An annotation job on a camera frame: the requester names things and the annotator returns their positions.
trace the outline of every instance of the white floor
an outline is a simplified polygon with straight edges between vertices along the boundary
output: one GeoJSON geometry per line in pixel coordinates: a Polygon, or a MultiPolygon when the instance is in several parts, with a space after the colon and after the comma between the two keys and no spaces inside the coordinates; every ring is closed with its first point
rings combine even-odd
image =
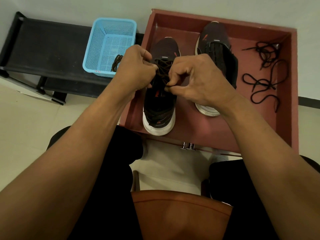
{"type": "MultiPolygon", "coordinates": [[[[0,85],[0,190],[47,148],[50,138],[71,125],[95,99],[68,95],[60,106],[0,85]]],[[[300,154],[320,163],[320,110],[299,106],[300,154]]],[[[175,190],[200,194],[213,155],[147,141],[148,154],[131,168],[140,174],[142,190],[175,190]]]]}

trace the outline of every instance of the black sneaker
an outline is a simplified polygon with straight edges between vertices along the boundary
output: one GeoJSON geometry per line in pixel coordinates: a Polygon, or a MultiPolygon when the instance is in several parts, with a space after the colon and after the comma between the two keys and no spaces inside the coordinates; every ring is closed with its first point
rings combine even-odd
{"type": "MultiPolygon", "coordinates": [[[[195,46],[196,55],[208,54],[214,64],[222,71],[228,82],[237,88],[238,59],[231,53],[231,45],[226,28],[219,22],[211,22],[205,26],[195,46]]],[[[195,104],[200,113],[206,116],[218,116],[214,108],[195,104]]]]}
{"type": "Polygon", "coordinates": [[[159,70],[146,90],[143,105],[143,126],[152,135],[163,136],[174,127],[177,96],[165,91],[168,73],[174,59],[180,56],[178,44],[171,37],[160,40],[150,51],[152,63],[159,70]]]}

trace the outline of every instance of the brown chair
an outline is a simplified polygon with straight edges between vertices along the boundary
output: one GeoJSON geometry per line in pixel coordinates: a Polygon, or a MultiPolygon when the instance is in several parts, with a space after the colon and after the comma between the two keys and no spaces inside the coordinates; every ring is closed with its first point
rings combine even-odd
{"type": "Polygon", "coordinates": [[[232,207],[190,193],[132,192],[144,240],[222,240],[232,207]]]}

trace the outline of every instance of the red tray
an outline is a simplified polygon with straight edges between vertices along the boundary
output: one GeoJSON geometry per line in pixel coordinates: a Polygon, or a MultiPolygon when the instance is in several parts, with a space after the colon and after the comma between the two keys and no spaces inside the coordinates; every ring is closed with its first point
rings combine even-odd
{"type": "MultiPolygon", "coordinates": [[[[254,104],[268,124],[296,152],[298,152],[298,77],[297,77],[297,31],[292,28],[248,23],[229,19],[192,15],[153,9],[150,15],[142,47],[148,51],[164,37],[173,37],[178,43],[182,56],[194,55],[200,32],[211,21],[223,23],[226,27],[232,52],[238,58],[237,91],[250,99],[252,85],[245,84],[241,77],[250,73],[257,79],[270,78],[270,68],[260,70],[261,59],[255,50],[242,49],[254,47],[257,41],[282,43],[280,59],[289,63],[289,78],[279,84],[276,90],[270,89],[255,95],[255,100],[274,94],[281,100],[278,112],[274,112],[275,100],[267,98],[261,104],[254,104]]],[[[274,80],[285,72],[284,66],[275,67],[274,80]]],[[[141,133],[147,131],[142,123],[144,90],[137,91],[134,99],[122,113],[120,125],[141,133]]],[[[191,142],[204,147],[240,152],[236,140],[221,116],[207,117],[195,105],[182,97],[177,98],[176,122],[166,139],[191,142]]]]}

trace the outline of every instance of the blue plastic basket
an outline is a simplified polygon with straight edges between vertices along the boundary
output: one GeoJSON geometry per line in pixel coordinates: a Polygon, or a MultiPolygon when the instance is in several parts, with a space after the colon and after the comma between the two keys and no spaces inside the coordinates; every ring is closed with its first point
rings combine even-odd
{"type": "Polygon", "coordinates": [[[98,18],[94,21],[82,67],[98,76],[114,77],[112,64],[134,45],[137,23],[130,19],[98,18]]]}

